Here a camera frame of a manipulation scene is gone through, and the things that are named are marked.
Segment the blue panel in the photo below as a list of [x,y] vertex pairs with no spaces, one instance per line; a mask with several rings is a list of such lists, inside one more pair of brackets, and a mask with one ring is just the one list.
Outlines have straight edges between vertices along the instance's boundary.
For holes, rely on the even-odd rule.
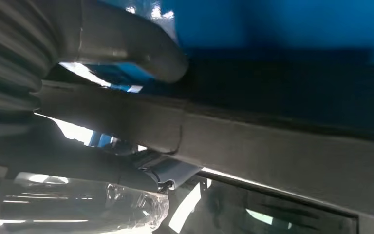
[[[357,50],[338,60],[358,62],[361,52],[360,62],[374,61],[374,0],[104,1],[162,25],[192,56],[321,61]],[[334,53],[314,53],[321,50]]]

